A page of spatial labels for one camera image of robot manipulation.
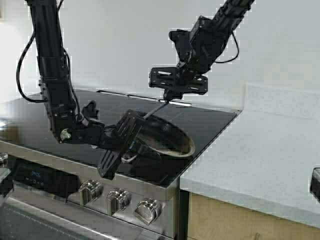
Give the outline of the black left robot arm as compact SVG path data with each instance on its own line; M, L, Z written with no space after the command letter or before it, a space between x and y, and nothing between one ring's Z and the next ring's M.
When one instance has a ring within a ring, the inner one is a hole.
M87 144L104 149L97 171L102 178L113 180L122 156L129 150L145 119L139 112L129 109L117 124L106 126L98 119L94 100L80 109L71 84L71 61L63 46L57 2L29 0L27 5L33 33L18 61L16 82L20 82L22 61L36 41L41 99L31 99L24 93L21 96L29 102L44 104L50 131L60 144Z

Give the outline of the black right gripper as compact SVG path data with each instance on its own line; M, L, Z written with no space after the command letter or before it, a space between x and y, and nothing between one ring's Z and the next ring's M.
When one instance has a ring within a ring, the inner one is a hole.
M163 100L181 100L184 94L204 95L208 78L204 76L223 53L230 33L214 29L214 21L200 16L190 31L191 52L181 68L153 67L149 73L149 87L164 89Z

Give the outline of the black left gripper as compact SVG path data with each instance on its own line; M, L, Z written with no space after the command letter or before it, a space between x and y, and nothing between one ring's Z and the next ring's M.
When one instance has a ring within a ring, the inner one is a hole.
M87 122L81 140L105 150L97 164L97 171L102 178L113 180L122 156L142 129L144 119L138 112L128 110L115 125L106 126L94 119Z

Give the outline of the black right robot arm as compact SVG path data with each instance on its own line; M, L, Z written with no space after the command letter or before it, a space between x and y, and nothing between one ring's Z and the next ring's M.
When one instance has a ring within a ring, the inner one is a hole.
M184 94L208 92L205 76L225 50L234 30L251 9L252 0L227 0L213 18L200 16L191 30L169 32L179 61L175 67L153 67L149 87L163 89L163 99L182 99Z

